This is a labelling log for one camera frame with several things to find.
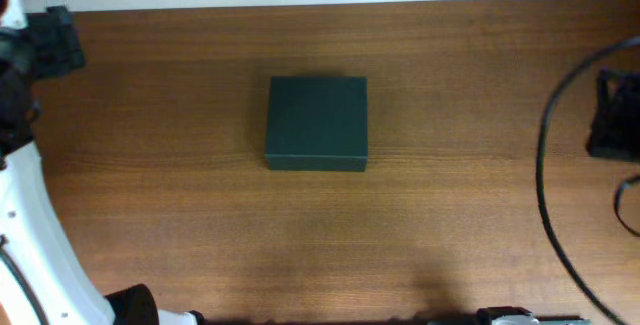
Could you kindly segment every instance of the wood grain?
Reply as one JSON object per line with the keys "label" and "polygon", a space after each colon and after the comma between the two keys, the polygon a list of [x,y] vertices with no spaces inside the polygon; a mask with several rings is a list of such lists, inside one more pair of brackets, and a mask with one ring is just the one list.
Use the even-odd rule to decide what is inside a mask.
{"label": "wood grain", "polygon": [[[170,310],[329,321],[517,305],[605,323],[544,235],[534,151],[553,86],[637,34],[639,10],[494,0],[81,13],[89,65],[35,87],[48,189],[102,292],[142,282]],[[369,78],[366,173],[265,168],[274,75]],[[583,149],[594,76],[558,108],[548,202],[580,273],[638,323],[640,243],[611,209],[637,166]],[[631,191],[626,209],[638,200]]]}

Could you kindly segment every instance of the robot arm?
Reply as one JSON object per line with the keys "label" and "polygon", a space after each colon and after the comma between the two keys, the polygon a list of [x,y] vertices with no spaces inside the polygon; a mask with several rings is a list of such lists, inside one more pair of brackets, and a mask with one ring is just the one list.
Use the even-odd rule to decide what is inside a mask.
{"label": "robot arm", "polygon": [[32,81],[70,72],[84,58],[64,8],[31,26],[21,0],[0,0],[0,13],[0,302],[9,319],[196,325],[194,314],[157,311],[144,286],[103,297],[87,278],[49,200],[28,118],[36,110]]}

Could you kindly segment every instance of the black mount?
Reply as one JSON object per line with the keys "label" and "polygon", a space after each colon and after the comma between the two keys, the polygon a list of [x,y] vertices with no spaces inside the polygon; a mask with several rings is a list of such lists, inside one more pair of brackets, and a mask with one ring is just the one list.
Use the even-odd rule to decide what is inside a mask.
{"label": "black mount", "polygon": [[587,151],[592,157],[640,160],[640,74],[602,70],[596,83],[598,111]]}
{"label": "black mount", "polygon": [[158,309],[143,284],[105,296],[115,314],[113,325],[158,325]]}
{"label": "black mount", "polygon": [[0,168],[7,155],[33,140],[31,122],[38,108],[31,84],[85,65],[66,7],[48,8],[28,20],[29,27],[22,31],[0,29]]}

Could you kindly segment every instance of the wire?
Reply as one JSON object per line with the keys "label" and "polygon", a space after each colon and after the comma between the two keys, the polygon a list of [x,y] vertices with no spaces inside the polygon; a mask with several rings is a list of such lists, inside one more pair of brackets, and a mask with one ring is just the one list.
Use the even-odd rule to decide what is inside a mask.
{"label": "wire", "polygon": [[622,195],[624,194],[624,191],[631,188],[632,186],[634,186],[639,182],[640,182],[640,175],[636,175],[632,178],[629,178],[623,181],[622,184],[620,184],[620,186],[618,187],[618,190],[616,191],[616,196],[614,197],[614,200],[613,200],[613,211],[616,214],[618,221],[620,222],[620,224],[622,224],[622,226],[625,229],[627,229],[627,231],[631,235],[636,237],[640,237],[640,232],[634,230],[633,228],[631,228],[631,226],[627,225],[627,223],[624,220],[622,220],[622,216],[620,216],[620,203],[622,202]]}
{"label": "wire", "polygon": [[22,272],[20,272],[20,269],[18,269],[16,263],[13,262],[11,256],[9,256],[9,254],[4,250],[4,245],[6,243],[7,239],[4,236],[0,236],[0,260],[2,260],[11,275],[18,282],[18,285],[22,289],[22,292],[24,292],[24,295],[27,297],[27,300],[31,304],[33,311],[36,313],[36,317],[38,318],[38,321],[40,321],[40,324],[49,325],[47,316],[45,315],[44,310],[42,309],[42,305],[40,305],[36,294],[33,293],[31,286],[29,286],[29,283],[22,275]]}
{"label": "wire", "polygon": [[573,264],[571,264],[571,261],[567,257],[567,254],[564,252],[564,249],[562,248],[562,245],[560,245],[558,237],[556,236],[556,233],[551,226],[549,211],[547,210],[547,202],[544,196],[544,156],[547,145],[547,134],[549,132],[549,125],[551,123],[553,110],[555,109],[562,94],[569,88],[573,81],[591,65],[593,65],[593,63],[600,61],[620,50],[628,49],[638,45],[640,45],[640,36],[621,41],[605,49],[602,49],[584,59],[580,64],[578,64],[578,66],[576,66],[571,72],[569,72],[564,77],[564,79],[562,79],[562,81],[560,81],[558,86],[549,97],[544,113],[542,115],[542,121],[540,123],[540,135],[538,137],[538,152],[536,155],[536,194],[538,196],[538,210],[540,211],[542,225],[544,226],[544,230],[547,233],[547,237],[549,238],[549,241],[551,242],[551,245],[553,246],[553,249],[558,256],[558,259],[560,260],[560,262],[562,262],[562,265],[564,265],[564,268],[567,270],[578,288],[580,288],[584,295],[596,308],[598,308],[598,310],[600,310],[614,324],[618,325],[625,325],[625,322],[622,321],[613,311],[611,311],[602,301],[600,301],[600,299],[598,299],[593,291],[589,289],[584,280],[582,280],[580,275],[578,275],[578,272],[573,267]]}

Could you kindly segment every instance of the black bracket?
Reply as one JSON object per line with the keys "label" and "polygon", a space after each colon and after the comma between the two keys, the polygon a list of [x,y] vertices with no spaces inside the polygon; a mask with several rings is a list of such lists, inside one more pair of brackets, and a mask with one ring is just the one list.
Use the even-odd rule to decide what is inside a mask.
{"label": "black bracket", "polygon": [[105,296],[116,319],[114,325],[159,325],[158,309],[151,291],[143,284]]}
{"label": "black bracket", "polygon": [[65,6],[30,14],[27,37],[36,53],[35,80],[60,77],[84,67],[86,61],[71,13]]}
{"label": "black bracket", "polygon": [[596,83],[598,111],[587,151],[592,157],[640,160],[640,74],[602,70]]}

